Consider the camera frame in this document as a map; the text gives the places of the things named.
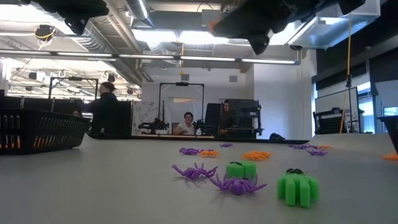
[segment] exposed ceiling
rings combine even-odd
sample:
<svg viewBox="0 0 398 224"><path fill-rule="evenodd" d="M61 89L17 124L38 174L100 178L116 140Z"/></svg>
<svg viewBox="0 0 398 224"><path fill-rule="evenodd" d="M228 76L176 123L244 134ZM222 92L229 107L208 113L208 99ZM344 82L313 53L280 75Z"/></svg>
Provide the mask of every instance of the exposed ceiling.
<svg viewBox="0 0 398 224"><path fill-rule="evenodd" d="M137 40L131 26L134 29L147 30L140 27L139 23L134 23L131 13L127 7L126 0L104 0L108 4L110 13L108 16L90 19L89 24L83 33L84 38L77 39L71 35L70 29L57 17L57 15L47 13L38 9L36 5L15 6L0 5L0 49L21 49L21 50L51 50L68 52L95 52L95 53L133 53L144 52L154 53L154 47L150 46L147 39ZM147 0L152 10L154 22L162 22L160 28L173 27L178 39L181 38L183 31L209 29L212 21L219 19L220 10L226 6L242 4L244 1L235 0ZM57 28L51 43L42 45L34 35L34 31L41 24L50 24ZM293 51L285 44L291 35L294 35L300 27L301 22L289 24L284 33L276 34L271 39L274 45L270 45L262 55L255 55L252 48L245 40L229 40L218 44L173 44L171 42L161 42L160 50L174 55L204 56L204 57L242 57L242 58L276 58L295 60L297 52ZM200 75L201 71L214 70L217 68L232 73L245 73L250 64L228 63L228 62L201 62L201 61L180 61L171 62L164 60L143 60L118 59L117 62L81 61L81 60L49 60L33 58L14 58L12 63L11 76L15 75L11 82L11 91L15 93L26 93L24 85L48 85L40 80L29 80L28 75L34 71L44 71L47 76L57 76L64 71L66 76L78 76L98 78L100 81L106 80L109 73L116 74L116 84L122 95L126 94L127 86L134 87L134 97L139 98L141 92L137 89L143 82L164 82L160 77L161 73L167 74L165 77L176 75L171 79L179 79L176 74L181 70L189 70L192 75ZM64 90L56 90L57 95L64 94ZM87 88L86 95L91 96L94 92L92 88Z"/></svg>

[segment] ceiling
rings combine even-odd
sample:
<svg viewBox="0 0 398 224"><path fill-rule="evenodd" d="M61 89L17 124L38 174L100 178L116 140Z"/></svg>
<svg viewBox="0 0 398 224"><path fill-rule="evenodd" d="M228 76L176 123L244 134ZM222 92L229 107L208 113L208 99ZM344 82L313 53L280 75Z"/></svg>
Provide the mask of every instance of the ceiling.
<svg viewBox="0 0 398 224"><path fill-rule="evenodd" d="M63 23L59 16L38 9L32 3L30 6L0 5L0 49L14 50L48 50L48 51L67 51L67 52L95 52L95 53L145 53L154 52L147 42L139 41L131 30L132 19L127 8L126 0L104 0L108 3L110 13L108 16L91 18L83 34L84 38L77 39L71 30ZM199 18L199 28L193 27L192 30L208 30L206 21L202 14L211 16L220 16L220 9L228 5L241 4L243 1L235 0L147 0L148 5L154 11L151 14L171 17L175 16L175 22L182 22L184 17L176 15L190 15L192 18ZM42 44L33 34L36 28L41 24L49 24L57 28L53 39L49 44ZM187 30L176 30L173 32L182 34ZM276 58L286 60L296 60L297 52L293 51L287 45L283 44L283 34L273 36L275 45L270 45L262 55L255 55L252 48L245 40L230 40L223 44L175 44L163 42L162 47L168 54L186 56L204 56L204 57L234 57L234 58ZM106 81L108 74L115 74L115 84L119 89L121 96L134 97L139 100L141 91L139 86L145 82L164 82L166 77L169 80L179 79L177 71L191 73L191 78L197 76L198 82L205 79L208 73L216 75L213 72L224 69L226 77L228 72L231 75L235 73L244 76L249 69L249 63L235 62L201 62L201 61L180 61L172 62L165 60L143 60L136 59L117 59L116 62L90 60L59 60L59 59L41 59L41 58L13 58L7 60L11 68L11 93L35 93L44 94L48 92L44 86L48 85L48 78L44 80L30 80L28 75L31 72L44 72L48 77L57 77L60 72L64 72L66 77L97 78L100 82ZM76 84L65 81L68 85ZM32 85L33 91L25 90L26 85ZM56 95L71 96L65 91L66 87L61 84L59 90L54 90ZM84 82L80 86L85 88L85 92L79 94L92 96L95 92L90 83ZM134 90L133 95L127 95L127 88Z"/></svg>

